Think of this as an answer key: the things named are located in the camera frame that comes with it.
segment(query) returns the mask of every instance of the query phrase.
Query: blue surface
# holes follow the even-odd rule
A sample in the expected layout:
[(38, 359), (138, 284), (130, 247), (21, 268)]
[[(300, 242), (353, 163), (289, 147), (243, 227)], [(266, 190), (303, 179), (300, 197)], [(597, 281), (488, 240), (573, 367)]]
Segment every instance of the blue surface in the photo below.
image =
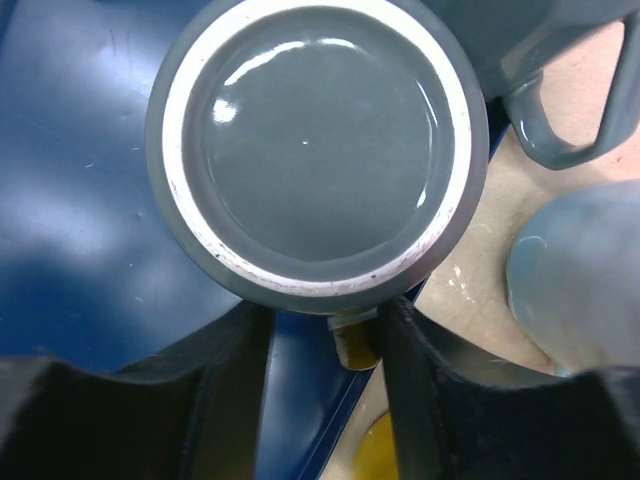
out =
[[(155, 75), (206, 3), (0, 0), (0, 354), (113, 371), (238, 302), (174, 241), (145, 163)], [(256, 477), (315, 478), (368, 374), (285, 313), (270, 365)]]

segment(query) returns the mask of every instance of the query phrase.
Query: gray ceramic cup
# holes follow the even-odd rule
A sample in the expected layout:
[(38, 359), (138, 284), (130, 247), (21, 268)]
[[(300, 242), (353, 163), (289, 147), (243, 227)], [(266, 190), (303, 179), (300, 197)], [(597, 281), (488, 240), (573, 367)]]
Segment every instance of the gray ceramic cup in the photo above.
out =
[[(624, 142), (640, 118), (640, 0), (421, 0), (467, 52), (487, 101), (502, 97), (522, 147), (559, 170)], [(596, 140), (571, 145), (556, 136), (540, 101), (542, 69), (612, 22), (624, 43)]]
[(425, 278), (488, 157), (455, 37), (411, 0), (218, 0), (153, 88), (147, 155), (185, 251), (241, 297), (349, 312)]

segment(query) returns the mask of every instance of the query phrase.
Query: glossy glaze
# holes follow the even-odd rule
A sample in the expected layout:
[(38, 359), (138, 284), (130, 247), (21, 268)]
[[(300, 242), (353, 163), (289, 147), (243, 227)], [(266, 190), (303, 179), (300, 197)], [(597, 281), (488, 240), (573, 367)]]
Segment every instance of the glossy glaze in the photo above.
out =
[[(487, 101), (503, 97), (527, 155), (561, 170), (603, 155), (640, 120), (640, 0), (421, 0), (456, 35)], [(625, 36), (596, 139), (573, 145), (558, 137), (540, 97), (542, 69), (558, 55), (620, 21)]]
[(483, 110), (462, 50), (418, 3), (213, 4), (154, 86), (149, 169), (178, 240), (230, 290), (291, 310), (373, 306), (464, 229)]
[(571, 372), (640, 363), (640, 181), (590, 187), (544, 206), (507, 263), (522, 328)]

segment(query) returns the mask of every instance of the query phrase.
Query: mug handle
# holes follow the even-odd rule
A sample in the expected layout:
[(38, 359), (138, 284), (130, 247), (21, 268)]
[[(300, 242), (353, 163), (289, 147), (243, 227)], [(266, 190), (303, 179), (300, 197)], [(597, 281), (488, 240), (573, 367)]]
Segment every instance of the mug handle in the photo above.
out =
[(596, 140), (572, 145), (558, 137), (540, 98), (542, 73), (507, 95), (504, 106), (526, 154), (551, 170), (592, 160), (627, 140), (640, 120), (640, 11), (624, 19), (624, 41)]

